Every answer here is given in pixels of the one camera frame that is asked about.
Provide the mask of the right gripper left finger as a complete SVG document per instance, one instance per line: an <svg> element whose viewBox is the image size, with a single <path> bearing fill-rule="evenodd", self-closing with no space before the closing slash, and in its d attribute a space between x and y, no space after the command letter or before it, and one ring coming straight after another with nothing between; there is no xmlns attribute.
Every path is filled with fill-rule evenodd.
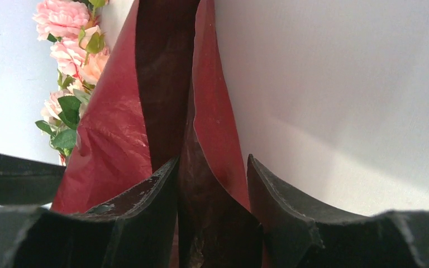
<svg viewBox="0 0 429 268"><path fill-rule="evenodd" d="M0 267L168 267L178 162L84 213L0 205Z"/></svg>

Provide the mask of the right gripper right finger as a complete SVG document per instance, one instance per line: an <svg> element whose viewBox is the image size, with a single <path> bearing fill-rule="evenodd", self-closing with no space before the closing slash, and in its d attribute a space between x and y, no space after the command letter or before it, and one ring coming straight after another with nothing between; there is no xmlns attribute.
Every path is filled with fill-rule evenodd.
<svg viewBox="0 0 429 268"><path fill-rule="evenodd" d="M286 183L253 156L247 181L271 267L429 267L429 211L347 212Z"/></svg>

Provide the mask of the red wrapping paper sheet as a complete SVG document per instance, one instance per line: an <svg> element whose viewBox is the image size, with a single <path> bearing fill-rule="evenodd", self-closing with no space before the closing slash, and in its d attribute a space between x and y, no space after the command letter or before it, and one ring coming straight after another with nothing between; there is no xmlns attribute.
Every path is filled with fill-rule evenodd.
<svg viewBox="0 0 429 268"><path fill-rule="evenodd" d="M173 158L168 267L261 267L262 231L250 212L213 1L134 1L52 209L84 213Z"/></svg>

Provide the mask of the pink fake flower stem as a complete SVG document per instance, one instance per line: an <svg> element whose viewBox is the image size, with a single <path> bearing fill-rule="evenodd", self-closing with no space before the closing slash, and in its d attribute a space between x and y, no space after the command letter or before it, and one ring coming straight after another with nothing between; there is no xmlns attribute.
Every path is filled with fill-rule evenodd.
<svg viewBox="0 0 429 268"><path fill-rule="evenodd" d="M77 127L90 101L93 84L69 76L58 80L59 89L50 93L36 127L49 135L49 145L59 153L60 165L66 165L75 148Z"/></svg>
<svg viewBox="0 0 429 268"><path fill-rule="evenodd" d="M42 1L33 16L38 40L52 42L59 86L70 92L93 91L109 58L99 10L108 1Z"/></svg>

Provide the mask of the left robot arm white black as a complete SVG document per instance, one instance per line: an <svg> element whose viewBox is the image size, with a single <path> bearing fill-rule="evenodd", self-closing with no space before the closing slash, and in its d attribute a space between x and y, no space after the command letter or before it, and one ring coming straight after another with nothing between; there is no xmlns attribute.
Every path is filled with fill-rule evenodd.
<svg viewBox="0 0 429 268"><path fill-rule="evenodd" d="M0 154L0 205L51 203L65 167Z"/></svg>

